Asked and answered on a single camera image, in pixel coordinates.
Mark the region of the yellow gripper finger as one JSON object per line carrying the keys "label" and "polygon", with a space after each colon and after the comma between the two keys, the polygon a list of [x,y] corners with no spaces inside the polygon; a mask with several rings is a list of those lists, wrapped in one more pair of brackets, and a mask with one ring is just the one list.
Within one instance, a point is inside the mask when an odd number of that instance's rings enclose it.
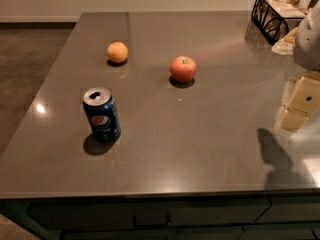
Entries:
{"label": "yellow gripper finger", "polygon": [[296,132],[320,108],[320,72],[308,71],[290,78],[284,88],[278,126]]}

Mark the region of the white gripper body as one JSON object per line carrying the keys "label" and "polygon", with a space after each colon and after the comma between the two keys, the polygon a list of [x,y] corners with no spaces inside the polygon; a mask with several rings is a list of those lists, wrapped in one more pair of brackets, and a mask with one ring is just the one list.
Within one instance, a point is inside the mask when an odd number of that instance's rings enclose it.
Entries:
{"label": "white gripper body", "polygon": [[320,70],[320,5],[300,22],[293,48],[294,61],[305,69]]}

